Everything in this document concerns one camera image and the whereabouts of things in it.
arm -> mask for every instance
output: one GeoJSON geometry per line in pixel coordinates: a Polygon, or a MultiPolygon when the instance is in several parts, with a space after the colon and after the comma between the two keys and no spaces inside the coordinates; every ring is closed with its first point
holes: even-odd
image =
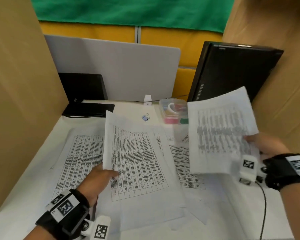
{"type": "MultiPolygon", "coordinates": [[[[113,170],[103,170],[102,164],[95,166],[84,181],[77,187],[88,200],[92,207],[98,199],[98,195],[106,188],[110,178],[118,176],[113,170]]],[[[41,226],[36,226],[24,240],[54,240],[55,238],[41,226]]]]}
{"type": "MultiPolygon", "coordinates": [[[[290,153],[289,149],[279,138],[259,133],[244,137],[248,142],[254,142],[263,152],[263,157],[270,158],[283,153],[290,153]]],[[[300,183],[290,184],[280,190],[280,195],[287,214],[293,236],[300,240],[300,183]]]]}

forearm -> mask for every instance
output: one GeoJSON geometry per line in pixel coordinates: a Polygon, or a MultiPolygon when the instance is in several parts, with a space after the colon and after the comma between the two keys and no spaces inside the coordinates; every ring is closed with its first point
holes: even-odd
{"type": "Polygon", "coordinates": [[[24,240],[55,240],[55,238],[41,226],[36,226],[24,240]]]}
{"type": "Polygon", "coordinates": [[[293,236],[300,240],[300,183],[285,186],[280,194],[293,236]]]}

wire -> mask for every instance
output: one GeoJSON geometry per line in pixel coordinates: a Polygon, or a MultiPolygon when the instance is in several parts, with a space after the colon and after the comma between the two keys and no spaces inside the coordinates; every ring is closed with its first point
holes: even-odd
{"type": "Polygon", "coordinates": [[[92,116],[71,116],[71,115],[66,115],[66,114],[64,114],[63,116],[72,118],[72,119],[83,119],[83,118],[102,117],[105,115],[106,115],[106,113],[96,113],[95,115],[92,115],[92,116]]]}
{"type": "MultiPolygon", "coordinates": [[[[167,98],[163,98],[163,99],[176,99],[176,98],[181,98],[181,97],[184,97],[184,96],[188,96],[188,94],[186,94],[186,95],[181,95],[181,96],[177,96],[177,97],[167,97],[167,98]]],[[[158,101],[160,101],[160,100],[161,100],[161,99],[152,100],[152,101],[131,101],[131,102],[149,103],[149,102],[158,102],[158,101]]]]}
{"type": "Polygon", "coordinates": [[[264,214],[263,214],[263,222],[262,222],[262,227],[261,227],[261,234],[260,234],[260,240],[262,240],[262,235],[263,235],[263,229],[265,227],[265,222],[266,222],[266,213],[267,213],[267,198],[265,191],[263,190],[262,186],[256,181],[255,182],[257,185],[259,185],[260,189],[262,190],[263,197],[264,197],[264,214]]]}

hand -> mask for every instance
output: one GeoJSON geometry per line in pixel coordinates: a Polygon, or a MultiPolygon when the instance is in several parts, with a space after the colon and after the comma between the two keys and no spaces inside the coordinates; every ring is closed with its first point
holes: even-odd
{"type": "Polygon", "coordinates": [[[110,178],[118,176],[119,173],[113,170],[102,169],[102,163],[95,166],[87,177],[77,187],[88,200],[90,207],[93,206],[98,195],[106,188],[110,178]]]}
{"type": "Polygon", "coordinates": [[[283,142],[274,136],[260,132],[252,136],[243,137],[247,142],[254,142],[256,147],[264,154],[264,158],[271,158],[279,154],[290,153],[283,142]]]}

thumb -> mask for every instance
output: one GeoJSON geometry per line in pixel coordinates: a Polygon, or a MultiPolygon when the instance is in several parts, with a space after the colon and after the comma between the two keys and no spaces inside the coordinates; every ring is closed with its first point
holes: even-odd
{"type": "Polygon", "coordinates": [[[106,171],[110,177],[116,177],[119,175],[118,171],[108,170],[108,169],[104,169],[104,171],[106,171]]]}
{"type": "Polygon", "coordinates": [[[252,135],[252,136],[243,136],[244,140],[246,140],[247,142],[254,142],[256,141],[258,134],[252,135]]]}

